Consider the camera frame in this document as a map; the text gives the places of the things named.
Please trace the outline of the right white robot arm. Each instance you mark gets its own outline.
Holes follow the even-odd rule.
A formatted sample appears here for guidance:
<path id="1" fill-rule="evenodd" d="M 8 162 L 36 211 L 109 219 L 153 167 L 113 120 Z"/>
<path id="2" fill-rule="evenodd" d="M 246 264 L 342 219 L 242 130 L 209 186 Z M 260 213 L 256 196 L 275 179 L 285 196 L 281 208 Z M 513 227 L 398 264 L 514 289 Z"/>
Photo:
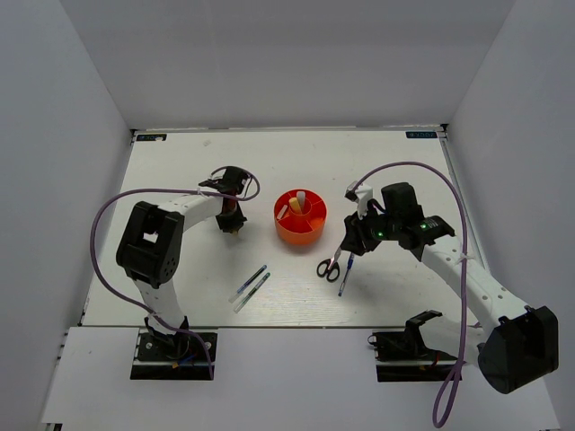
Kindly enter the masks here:
<path id="1" fill-rule="evenodd" d="M 433 361 L 462 355 L 500 393 L 510 393 L 559 366 L 559 325 L 546 306 L 534 308 L 513 295 L 463 251 L 463 242 L 440 216 L 425 216 L 407 182 L 382 188 L 377 202 L 368 185 L 352 182 L 345 197 L 357 209 L 344 220 L 341 249 L 356 256 L 384 241 L 396 242 L 435 272 L 466 301 L 478 327 L 463 328 L 442 312 L 424 311 L 401 332 L 377 334 L 382 362 Z"/>

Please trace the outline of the white rectangular eraser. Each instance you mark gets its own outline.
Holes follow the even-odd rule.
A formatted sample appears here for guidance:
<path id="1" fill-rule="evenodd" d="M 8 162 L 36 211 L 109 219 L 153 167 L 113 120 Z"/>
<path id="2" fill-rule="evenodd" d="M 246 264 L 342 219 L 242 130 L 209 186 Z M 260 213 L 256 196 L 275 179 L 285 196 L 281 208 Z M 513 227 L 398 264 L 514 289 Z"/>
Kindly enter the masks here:
<path id="1" fill-rule="evenodd" d="M 287 205 L 284 205 L 284 206 L 279 210 L 279 212 L 278 212 L 278 214 L 277 214 L 277 216 L 276 216 L 276 219 L 277 219 L 278 221 L 281 220 L 281 219 L 284 217 L 284 215 L 286 214 L 287 211 L 288 211 L 288 206 L 287 206 Z"/>

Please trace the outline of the yellow highlighter marker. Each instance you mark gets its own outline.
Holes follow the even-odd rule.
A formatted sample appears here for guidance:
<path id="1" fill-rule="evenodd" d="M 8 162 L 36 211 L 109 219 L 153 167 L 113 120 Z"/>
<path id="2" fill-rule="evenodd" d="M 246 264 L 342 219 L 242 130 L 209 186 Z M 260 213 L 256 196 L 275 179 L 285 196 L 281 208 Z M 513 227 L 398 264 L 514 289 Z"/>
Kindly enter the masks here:
<path id="1" fill-rule="evenodd" d="M 302 211 L 302 207 L 299 203 L 299 200 L 297 198 L 291 198 L 289 201 L 289 207 L 291 209 L 291 211 L 296 214 L 296 215 L 302 215 L 303 211 Z"/>

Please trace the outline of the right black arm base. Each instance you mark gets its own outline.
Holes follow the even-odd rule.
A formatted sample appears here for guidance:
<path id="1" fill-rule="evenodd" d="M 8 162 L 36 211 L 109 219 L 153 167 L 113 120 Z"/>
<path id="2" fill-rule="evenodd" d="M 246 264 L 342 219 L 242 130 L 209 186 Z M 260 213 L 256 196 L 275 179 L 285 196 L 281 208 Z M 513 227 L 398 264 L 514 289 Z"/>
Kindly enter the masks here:
<path id="1" fill-rule="evenodd" d="M 379 383 L 441 382 L 456 364 L 445 352 L 410 347 L 403 331 L 374 331 L 367 343 L 375 353 Z"/>

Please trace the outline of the green gel pen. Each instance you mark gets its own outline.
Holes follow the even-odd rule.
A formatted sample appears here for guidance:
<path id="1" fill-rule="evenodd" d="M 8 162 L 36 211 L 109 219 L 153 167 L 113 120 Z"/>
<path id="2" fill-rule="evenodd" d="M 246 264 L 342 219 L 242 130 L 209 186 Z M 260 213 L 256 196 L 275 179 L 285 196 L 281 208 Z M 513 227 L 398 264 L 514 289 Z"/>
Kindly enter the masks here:
<path id="1" fill-rule="evenodd" d="M 252 288 L 252 290 L 245 296 L 245 298 L 234 308 L 234 313 L 239 313 L 244 306 L 250 301 L 250 299 L 260 290 L 262 285 L 269 279 L 270 272 L 267 272 Z"/>

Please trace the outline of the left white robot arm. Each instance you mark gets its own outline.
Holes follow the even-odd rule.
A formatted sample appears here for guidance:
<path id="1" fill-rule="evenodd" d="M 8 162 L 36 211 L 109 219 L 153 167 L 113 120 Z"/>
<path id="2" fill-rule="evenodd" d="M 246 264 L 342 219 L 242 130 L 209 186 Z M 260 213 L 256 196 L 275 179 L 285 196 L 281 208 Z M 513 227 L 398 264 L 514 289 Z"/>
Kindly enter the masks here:
<path id="1" fill-rule="evenodd" d="M 117 264 L 135 283 L 149 310 L 145 318 L 148 333 L 173 359 L 186 356 L 193 344 L 183 331 L 189 328 L 188 318 L 173 285 L 184 233 L 209 218 L 216 219 L 223 233 L 236 233 L 247 221 L 237 198 L 253 176 L 235 166 L 219 171 L 220 177 L 202 181 L 192 195 L 161 205 L 136 203 L 116 252 Z"/>

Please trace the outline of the black handled scissors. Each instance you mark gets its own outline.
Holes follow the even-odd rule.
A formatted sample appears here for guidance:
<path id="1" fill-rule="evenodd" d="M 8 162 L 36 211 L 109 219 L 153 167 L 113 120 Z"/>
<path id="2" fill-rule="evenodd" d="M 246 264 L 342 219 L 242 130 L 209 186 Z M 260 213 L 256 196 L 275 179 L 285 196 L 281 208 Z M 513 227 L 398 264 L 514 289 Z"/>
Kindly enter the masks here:
<path id="1" fill-rule="evenodd" d="M 341 253 L 342 248 L 339 246 L 330 258 L 322 260 L 316 267 L 316 275 L 329 283 L 336 282 L 341 273 L 339 264 Z"/>

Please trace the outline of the blue ballpoint pen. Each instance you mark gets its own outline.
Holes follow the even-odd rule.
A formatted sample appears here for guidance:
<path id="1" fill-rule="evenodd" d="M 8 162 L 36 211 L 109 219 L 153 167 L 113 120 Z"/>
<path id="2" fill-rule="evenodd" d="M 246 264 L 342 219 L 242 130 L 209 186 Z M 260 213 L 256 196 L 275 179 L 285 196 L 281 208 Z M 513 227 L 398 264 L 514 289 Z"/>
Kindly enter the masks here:
<path id="1" fill-rule="evenodd" d="M 354 263 L 354 259 L 355 259 L 355 254 L 350 253 L 348 261 L 347 261 L 347 267 L 346 267 L 346 270 L 345 270 L 345 273 L 344 273 L 344 276 L 343 276 L 343 279 L 341 281 L 341 285 L 340 285 L 340 288 L 338 291 L 338 297 L 342 297 L 342 295 L 344 293 L 345 287 L 348 283 L 349 274 L 350 274 L 350 271 L 351 271 L 353 263 Z"/>

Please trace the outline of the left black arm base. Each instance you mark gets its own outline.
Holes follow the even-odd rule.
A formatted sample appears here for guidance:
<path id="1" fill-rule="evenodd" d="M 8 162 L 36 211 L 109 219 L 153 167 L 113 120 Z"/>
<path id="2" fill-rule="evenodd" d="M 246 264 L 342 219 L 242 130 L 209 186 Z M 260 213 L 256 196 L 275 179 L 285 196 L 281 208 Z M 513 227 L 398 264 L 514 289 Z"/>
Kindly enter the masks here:
<path id="1" fill-rule="evenodd" d="M 209 381 L 207 356 L 192 338 L 178 350 L 140 330 L 130 371 L 132 381 Z"/>

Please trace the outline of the blue gel pen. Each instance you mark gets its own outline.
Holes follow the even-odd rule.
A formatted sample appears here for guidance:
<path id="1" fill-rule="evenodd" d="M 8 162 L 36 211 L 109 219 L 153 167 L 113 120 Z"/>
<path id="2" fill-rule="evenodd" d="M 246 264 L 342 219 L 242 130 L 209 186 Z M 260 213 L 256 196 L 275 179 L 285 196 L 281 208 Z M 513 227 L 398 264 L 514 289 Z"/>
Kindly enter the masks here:
<path id="1" fill-rule="evenodd" d="M 252 274 L 228 299 L 229 303 L 233 303 L 238 299 L 244 292 L 244 290 L 267 268 L 266 265 L 262 265 L 254 274 Z"/>

